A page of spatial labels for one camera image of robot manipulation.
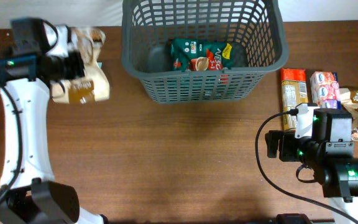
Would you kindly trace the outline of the beige cookie bag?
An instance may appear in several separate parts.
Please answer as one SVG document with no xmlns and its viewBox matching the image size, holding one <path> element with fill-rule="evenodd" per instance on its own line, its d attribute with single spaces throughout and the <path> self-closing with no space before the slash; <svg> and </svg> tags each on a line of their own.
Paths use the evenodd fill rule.
<svg viewBox="0 0 358 224">
<path fill-rule="evenodd" d="M 85 104 L 108 100 L 110 84 L 98 63 L 105 33 L 95 27 L 72 28 L 74 49 L 80 52 L 85 75 L 73 80 L 51 84 L 52 100 L 56 103 Z"/>
</svg>

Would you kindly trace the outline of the orange pasta packet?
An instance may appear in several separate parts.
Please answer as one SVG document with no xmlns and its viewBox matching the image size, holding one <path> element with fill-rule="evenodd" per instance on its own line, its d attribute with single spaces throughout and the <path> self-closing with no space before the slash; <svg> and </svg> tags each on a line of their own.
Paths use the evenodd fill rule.
<svg viewBox="0 0 358 224">
<path fill-rule="evenodd" d="M 283 111 L 295 109 L 301 103 L 308 102 L 306 72 L 303 69 L 282 68 L 282 103 Z"/>
</svg>

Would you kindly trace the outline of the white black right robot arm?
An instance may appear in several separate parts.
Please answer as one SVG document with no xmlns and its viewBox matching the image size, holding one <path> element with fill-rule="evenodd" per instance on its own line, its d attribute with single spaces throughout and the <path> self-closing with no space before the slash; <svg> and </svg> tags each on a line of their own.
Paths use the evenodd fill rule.
<svg viewBox="0 0 358 224">
<path fill-rule="evenodd" d="M 273 184 L 279 192 L 332 212 L 335 223 L 358 223 L 358 158 L 354 157 L 350 113 L 315 108 L 301 133 L 271 130 L 265 134 L 267 155 L 283 162 L 299 162 L 311 169 L 311 183 L 322 187 L 327 203 L 303 197 Z"/>
</svg>

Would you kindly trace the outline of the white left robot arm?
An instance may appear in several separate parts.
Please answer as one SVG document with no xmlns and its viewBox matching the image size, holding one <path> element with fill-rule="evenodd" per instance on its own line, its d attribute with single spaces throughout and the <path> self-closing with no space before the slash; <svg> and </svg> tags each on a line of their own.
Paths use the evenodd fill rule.
<svg viewBox="0 0 358 224">
<path fill-rule="evenodd" d="M 14 42 L 0 53 L 5 153 L 1 223 L 107 223 L 80 206 L 76 190 L 55 181 L 48 154 L 49 101 L 86 104 L 109 98 L 98 57 L 106 36 L 95 27 L 13 19 Z"/>
</svg>

